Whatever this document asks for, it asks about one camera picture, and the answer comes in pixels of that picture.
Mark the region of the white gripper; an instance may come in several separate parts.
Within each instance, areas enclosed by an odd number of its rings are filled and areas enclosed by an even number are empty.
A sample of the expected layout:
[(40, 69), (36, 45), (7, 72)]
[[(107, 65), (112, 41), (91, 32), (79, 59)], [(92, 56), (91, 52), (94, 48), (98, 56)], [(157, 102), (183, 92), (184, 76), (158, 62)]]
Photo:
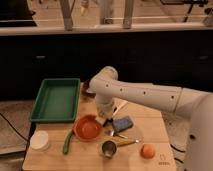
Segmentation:
[(102, 95), (97, 95), (95, 97), (95, 103), (98, 111), (98, 115), (101, 117), (111, 117), (114, 108), (115, 102), (114, 99), (111, 97), (106, 97)]

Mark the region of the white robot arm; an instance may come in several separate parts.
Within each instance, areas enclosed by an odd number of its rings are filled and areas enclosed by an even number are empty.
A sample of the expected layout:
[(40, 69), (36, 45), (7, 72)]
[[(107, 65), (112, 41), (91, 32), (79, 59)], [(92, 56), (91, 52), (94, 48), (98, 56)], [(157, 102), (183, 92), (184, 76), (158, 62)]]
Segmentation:
[(183, 170), (213, 171), (213, 92), (122, 82), (111, 66), (101, 69), (89, 81), (89, 91), (96, 94), (102, 116), (111, 116), (113, 98), (120, 98), (189, 119)]

